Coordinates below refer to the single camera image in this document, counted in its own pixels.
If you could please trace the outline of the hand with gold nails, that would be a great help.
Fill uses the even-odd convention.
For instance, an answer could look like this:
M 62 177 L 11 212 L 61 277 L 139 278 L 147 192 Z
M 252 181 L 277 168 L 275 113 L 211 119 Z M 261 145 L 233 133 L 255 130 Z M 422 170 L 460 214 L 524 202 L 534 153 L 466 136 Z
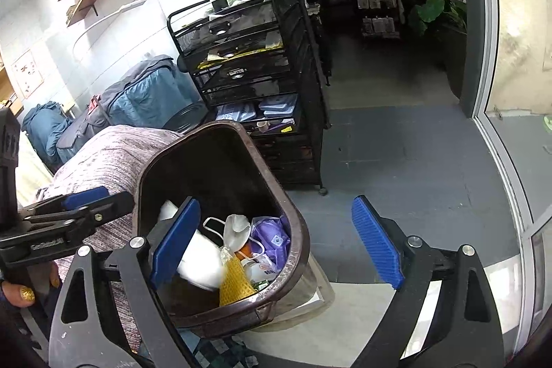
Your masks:
M 58 289 L 62 284 L 59 276 L 58 265 L 54 261 L 50 263 L 49 282 L 50 286 L 54 289 Z M 8 302 L 10 305 L 18 308 L 26 308 L 35 303 L 36 295 L 34 291 L 27 286 L 13 284 L 7 280 L 2 280 L 1 301 Z

